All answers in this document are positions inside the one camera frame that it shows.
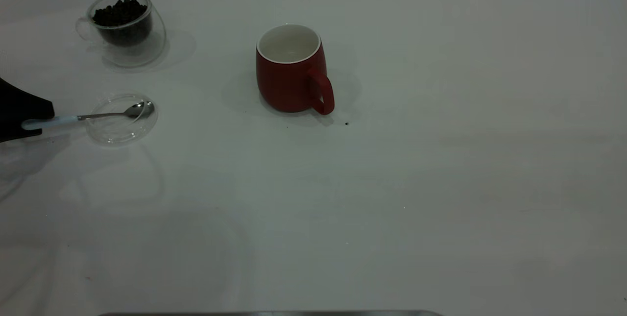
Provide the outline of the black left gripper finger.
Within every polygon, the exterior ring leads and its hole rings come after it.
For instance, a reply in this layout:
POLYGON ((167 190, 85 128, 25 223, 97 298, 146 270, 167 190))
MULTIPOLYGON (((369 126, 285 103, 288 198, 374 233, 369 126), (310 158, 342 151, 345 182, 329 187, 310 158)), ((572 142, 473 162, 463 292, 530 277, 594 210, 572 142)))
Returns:
POLYGON ((54 117, 53 103, 0 80, 0 122, 19 123, 54 117))
POLYGON ((8 142, 42 135, 42 130, 24 130, 20 124, 1 124, 0 142, 8 142))

